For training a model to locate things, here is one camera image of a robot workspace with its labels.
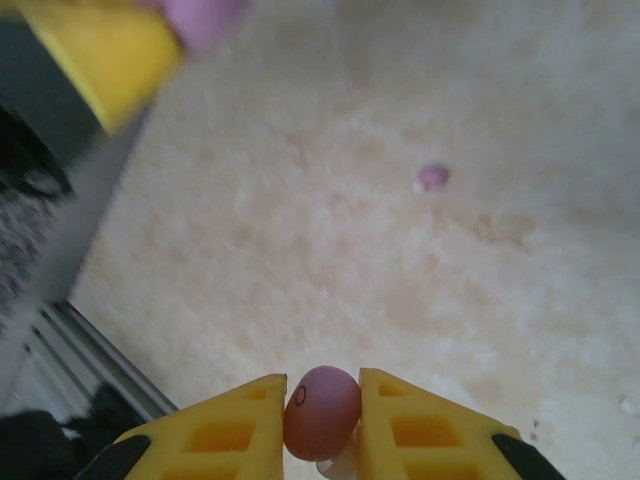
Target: yellow block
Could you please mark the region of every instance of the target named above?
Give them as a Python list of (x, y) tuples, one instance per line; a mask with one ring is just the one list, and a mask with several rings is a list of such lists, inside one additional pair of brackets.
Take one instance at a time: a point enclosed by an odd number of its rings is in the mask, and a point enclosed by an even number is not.
[(516, 429), (381, 370), (360, 387), (358, 480), (520, 480), (491, 439)]
[(124, 0), (13, 0), (106, 131), (145, 104), (182, 52), (160, 14)]
[(130, 430), (117, 442), (151, 446), (126, 480), (282, 480), (286, 389), (286, 375), (269, 375)]

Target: small pink egg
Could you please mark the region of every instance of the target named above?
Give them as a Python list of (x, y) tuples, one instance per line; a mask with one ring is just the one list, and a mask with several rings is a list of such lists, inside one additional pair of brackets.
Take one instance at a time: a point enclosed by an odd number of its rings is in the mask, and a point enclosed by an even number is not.
[(347, 372), (316, 367), (302, 377), (284, 411), (284, 444), (309, 462), (338, 455), (360, 419), (360, 387)]
[(417, 183), (423, 190), (443, 187), (449, 180), (449, 169), (441, 165), (428, 165), (418, 172)]

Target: black circle marking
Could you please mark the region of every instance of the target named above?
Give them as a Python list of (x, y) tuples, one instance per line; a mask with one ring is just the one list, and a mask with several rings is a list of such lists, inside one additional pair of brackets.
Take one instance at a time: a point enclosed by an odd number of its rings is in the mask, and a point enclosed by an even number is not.
[(298, 407), (302, 406), (302, 404), (306, 399), (307, 399), (307, 387), (302, 385), (300, 388), (298, 388), (298, 391), (296, 392), (296, 399), (295, 399), (296, 405)]

